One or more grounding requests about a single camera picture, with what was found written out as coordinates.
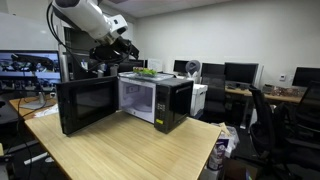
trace ceiling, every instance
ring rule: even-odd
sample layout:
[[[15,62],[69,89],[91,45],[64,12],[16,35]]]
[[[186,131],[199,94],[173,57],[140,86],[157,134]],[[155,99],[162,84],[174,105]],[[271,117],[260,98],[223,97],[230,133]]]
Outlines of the ceiling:
[[[190,9],[230,0],[103,0],[102,3],[135,18]]]

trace desk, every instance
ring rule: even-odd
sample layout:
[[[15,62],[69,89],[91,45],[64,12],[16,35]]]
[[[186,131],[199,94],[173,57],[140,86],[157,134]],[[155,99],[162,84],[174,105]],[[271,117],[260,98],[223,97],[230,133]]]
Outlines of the desk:
[[[250,99],[251,99],[249,97],[252,96],[251,92],[248,89],[245,89],[245,90],[241,90],[239,88],[228,89],[227,87],[225,88],[225,91],[226,91],[226,93],[238,94],[238,95],[243,95],[243,96],[247,97],[245,108],[244,108],[244,113],[243,113],[243,117],[242,117],[242,122],[240,125],[240,128],[246,129],[246,115],[248,112],[248,106],[249,106]],[[276,101],[281,101],[281,102],[290,102],[290,103],[297,103],[297,104],[301,101],[301,97],[273,96],[273,95],[269,95],[269,94],[264,94],[264,97],[269,100],[276,100]]]
[[[187,118],[163,134],[121,111],[71,136],[58,114],[25,123],[71,179],[197,179],[221,131]]]
[[[9,101],[9,103],[11,104],[11,106],[16,111],[18,111],[19,101],[20,101],[20,106],[21,106],[23,104],[26,104],[26,103],[31,102],[31,101],[36,101],[36,100],[38,100],[38,97],[27,97],[27,98],[22,98],[21,101],[20,101],[20,99],[12,99],[12,100]],[[49,101],[49,102],[51,102],[53,104],[55,104],[57,102],[56,99],[53,99],[53,98],[48,98],[47,101]],[[28,119],[32,119],[35,113],[40,112],[40,111],[44,111],[44,110],[46,110],[48,108],[50,108],[50,107],[44,107],[44,108],[38,109],[36,111],[34,111],[32,109],[19,108],[19,115],[21,117],[23,117],[24,115],[34,111],[31,114],[28,114],[25,117],[23,117],[24,120],[28,120]]]
[[[231,94],[251,96],[251,92],[248,89],[241,90],[239,88],[237,88],[237,89],[225,88],[225,91],[227,93],[231,93]],[[270,100],[276,100],[276,101],[282,101],[282,102],[292,102],[292,103],[299,103],[302,98],[302,97],[291,97],[291,96],[273,96],[273,95],[269,95],[269,94],[264,94],[264,97],[266,99],[270,99]]]

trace floor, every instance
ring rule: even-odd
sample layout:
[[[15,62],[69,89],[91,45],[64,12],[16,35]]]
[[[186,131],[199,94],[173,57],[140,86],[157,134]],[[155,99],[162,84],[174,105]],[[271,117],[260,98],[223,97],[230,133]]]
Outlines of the floor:
[[[13,146],[23,144],[24,141],[32,140],[33,137],[26,130],[23,123],[19,124],[19,133],[16,133],[17,122],[15,121],[17,115],[14,111],[11,112],[9,116],[6,113],[6,118],[9,117],[10,123],[0,124],[0,142],[3,144],[4,149],[7,149],[11,144]],[[238,132],[238,136],[240,139],[240,143],[238,144],[236,150],[233,152],[233,155],[252,158],[255,159],[255,151],[251,145],[250,136],[247,133],[247,130],[243,130],[240,128],[236,128]],[[31,165],[24,165],[24,161],[29,159],[30,157],[34,157],[44,153],[43,148],[38,144],[28,149],[24,149],[22,151],[16,152],[14,154],[14,166],[15,172],[18,179],[21,180],[41,180],[41,179],[67,179],[64,173],[59,169],[56,163],[54,162],[46,162],[47,158],[39,160],[37,162],[32,163]],[[320,172],[306,170],[299,166],[289,166],[292,172],[301,176],[306,180],[318,180],[320,179]],[[262,179],[275,179],[273,176],[264,176]]]

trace monitor screen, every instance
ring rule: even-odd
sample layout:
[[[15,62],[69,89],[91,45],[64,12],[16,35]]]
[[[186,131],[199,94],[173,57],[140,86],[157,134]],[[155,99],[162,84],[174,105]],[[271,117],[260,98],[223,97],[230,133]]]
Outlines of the monitor screen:
[[[226,81],[239,84],[253,84],[258,64],[225,63]]]
[[[53,87],[61,82],[59,63],[58,51],[0,50],[0,88],[11,89],[13,84],[18,83],[20,89],[30,87],[33,90],[36,85],[29,79],[34,75],[37,85]]]
[[[292,85],[308,87],[311,81],[320,82],[320,68],[297,67]]]
[[[201,76],[204,74],[224,75],[224,64],[202,63]]]
[[[174,66],[173,66],[173,71],[174,72],[179,72],[179,73],[187,73],[186,71],[186,65],[189,61],[184,61],[184,60],[175,60],[174,61]]]

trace office chair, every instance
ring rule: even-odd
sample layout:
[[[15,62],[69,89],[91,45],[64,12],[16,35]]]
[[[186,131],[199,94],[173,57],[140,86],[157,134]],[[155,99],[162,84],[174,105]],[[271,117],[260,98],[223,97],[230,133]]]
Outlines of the office chair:
[[[312,147],[306,144],[297,144],[277,134],[278,131],[276,129],[280,127],[275,127],[273,122],[275,120],[280,121],[281,119],[275,117],[281,116],[275,115],[272,112],[269,103],[265,100],[264,95],[259,89],[250,86],[249,90],[252,93],[257,110],[257,122],[250,127],[251,141],[258,154],[258,158],[262,162],[242,157],[238,158],[264,167],[258,174],[257,179],[266,172],[271,172],[278,179],[281,179],[281,176],[273,168],[277,164],[282,164],[287,175],[292,178],[295,178],[295,176],[290,172],[287,164],[297,164],[304,168],[319,171],[320,148],[318,149],[315,146]]]
[[[6,103],[4,101],[0,101],[0,108],[2,108],[2,106],[6,105]]]
[[[225,76],[207,74],[202,77],[201,84],[208,85],[205,98],[204,121],[223,122],[225,119]]]
[[[299,128],[320,133],[320,82],[309,84],[293,118]]]

